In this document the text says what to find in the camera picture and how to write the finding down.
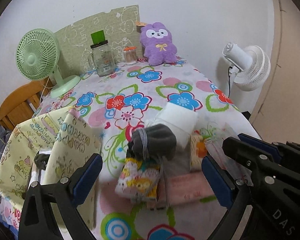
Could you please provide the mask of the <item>glass mason jar mug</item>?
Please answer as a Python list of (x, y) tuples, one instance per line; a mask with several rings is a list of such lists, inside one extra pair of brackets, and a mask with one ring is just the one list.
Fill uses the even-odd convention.
[(108, 41), (99, 42), (90, 46), (91, 53), (88, 55), (88, 63), (100, 77), (113, 74), (116, 64)]

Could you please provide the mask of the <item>floral tablecloth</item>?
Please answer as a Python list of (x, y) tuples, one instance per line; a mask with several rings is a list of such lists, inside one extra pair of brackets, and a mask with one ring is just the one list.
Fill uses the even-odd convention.
[(146, 62), (119, 64), (105, 77), (95, 72), (83, 74), (67, 93), (46, 97), (31, 117), (73, 107), (96, 129), (103, 168), (79, 212), (98, 239), (207, 239), (224, 215), (225, 209), (216, 199), (151, 211), (114, 191), (133, 131), (146, 126), (168, 102), (198, 113), (192, 133), (203, 138), (210, 135), (209, 125), (222, 128), (225, 123), (238, 134), (257, 137), (232, 101), (184, 60), (156, 67)]

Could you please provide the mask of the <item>green cup on jar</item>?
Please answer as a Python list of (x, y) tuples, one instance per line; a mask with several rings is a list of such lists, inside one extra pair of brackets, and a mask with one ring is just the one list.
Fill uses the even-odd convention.
[(91, 36), (93, 45), (99, 44), (106, 40), (103, 30), (96, 31), (96, 32), (90, 34), (90, 36)]

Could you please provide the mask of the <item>yellow cartoon tissue pack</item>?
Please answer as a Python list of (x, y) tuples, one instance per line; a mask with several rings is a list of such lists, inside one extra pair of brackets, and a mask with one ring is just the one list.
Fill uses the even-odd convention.
[(132, 202), (156, 202), (161, 167), (155, 160), (126, 158), (115, 193)]

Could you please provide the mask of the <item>wooden bed headboard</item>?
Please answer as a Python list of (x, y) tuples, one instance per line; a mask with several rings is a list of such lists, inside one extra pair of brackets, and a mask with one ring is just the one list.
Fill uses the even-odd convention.
[(0, 125), (12, 131), (17, 124), (29, 120), (39, 108), (42, 96), (49, 94), (52, 87), (47, 77), (17, 88), (0, 106)]

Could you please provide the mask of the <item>white cloth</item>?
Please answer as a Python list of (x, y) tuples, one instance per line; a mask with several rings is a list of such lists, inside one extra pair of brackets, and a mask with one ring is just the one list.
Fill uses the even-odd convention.
[(155, 117), (147, 121), (146, 128), (157, 124), (166, 125), (177, 139), (176, 149), (184, 149), (188, 144), (197, 121), (197, 112), (168, 102)]

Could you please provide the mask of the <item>yellow cartoon storage box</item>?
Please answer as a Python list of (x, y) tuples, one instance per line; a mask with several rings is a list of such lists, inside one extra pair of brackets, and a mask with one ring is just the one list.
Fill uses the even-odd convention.
[(19, 228), (24, 199), (34, 158), (50, 150), (42, 184), (70, 177), (93, 153), (99, 153), (100, 140), (73, 107), (64, 107), (18, 124), (0, 159), (0, 195), (6, 201), (3, 216)]

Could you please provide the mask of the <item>toothpick jar orange lid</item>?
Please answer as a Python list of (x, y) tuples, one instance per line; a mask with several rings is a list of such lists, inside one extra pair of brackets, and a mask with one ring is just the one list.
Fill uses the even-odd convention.
[(138, 61), (136, 47), (125, 47), (123, 49), (123, 57), (127, 65), (135, 64)]

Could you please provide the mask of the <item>green tissue pack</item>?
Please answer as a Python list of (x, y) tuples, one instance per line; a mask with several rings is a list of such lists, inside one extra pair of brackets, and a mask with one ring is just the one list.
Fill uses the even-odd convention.
[(190, 140), (190, 171), (197, 172), (202, 169), (202, 160), (207, 156), (204, 139), (201, 135), (191, 135)]

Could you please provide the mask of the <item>white standing fan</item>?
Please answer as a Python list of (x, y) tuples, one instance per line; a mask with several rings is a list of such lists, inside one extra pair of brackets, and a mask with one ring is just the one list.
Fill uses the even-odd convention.
[(228, 68), (229, 91), (233, 85), (244, 92), (256, 90), (265, 83), (270, 74), (269, 56), (257, 45), (250, 45), (242, 49), (238, 44), (229, 42), (223, 48), (222, 55), (230, 62)]

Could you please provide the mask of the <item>clear plastic bag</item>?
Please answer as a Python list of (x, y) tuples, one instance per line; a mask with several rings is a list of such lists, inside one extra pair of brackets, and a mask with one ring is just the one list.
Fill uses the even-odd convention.
[(222, 128), (208, 126), (210, 135), (204, 138), (202, 143), (207, 151), (207, 155), (213, 157), (214, 161), (223, 170), (226, 170), (234, 180), (241, 179), (248, 186), (253, 186), (251, 171), (235, 160), (236, 151), (234, 146), (229, 146), (226, 139), (239, 139), (237, 133), (228, 124)]

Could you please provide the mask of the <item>dark grey sock bundle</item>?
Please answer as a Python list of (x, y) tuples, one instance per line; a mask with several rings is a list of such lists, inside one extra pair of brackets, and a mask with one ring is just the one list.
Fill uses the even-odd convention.
[(171, 129), (163, 124), (138, 128), (132, 133), (128, 142), (127, 158), (145, 160), (149, 158), (165, 157), (172, 160), (177, 147), (177, 139)]

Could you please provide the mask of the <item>purple plush bunny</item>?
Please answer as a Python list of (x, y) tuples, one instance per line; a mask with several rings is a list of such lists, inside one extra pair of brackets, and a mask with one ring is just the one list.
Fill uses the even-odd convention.
[(163, 63), (172, 64), (177, 59), (177, 48), (172, 42), (172, 34), (161, 22), (147, 24), (141, 28), (140, 43), (144, 57), (150, 66)]

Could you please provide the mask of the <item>green patterned wall mat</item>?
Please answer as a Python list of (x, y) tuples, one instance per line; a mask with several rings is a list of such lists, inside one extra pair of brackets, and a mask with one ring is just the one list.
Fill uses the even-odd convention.
[(139, 20), (139, 6), (130, 5), (86, 17), (55, 32), (61, 50), (58, 66), (62, 77), (91, 70), (88, 63), (91, 47), (105, 40), (116, 63), (124, 60), (123, 50), (127, 47), (135, 47), (137, 56), (142, 57), (136, 26)]

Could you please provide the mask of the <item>pink tissue pack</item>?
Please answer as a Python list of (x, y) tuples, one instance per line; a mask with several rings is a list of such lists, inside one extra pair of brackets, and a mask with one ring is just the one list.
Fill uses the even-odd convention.
[(216, 196), (202, 172), (162, 178), (159, 183), (156, 209), (183, 205), (199, 200), (215, 200)]

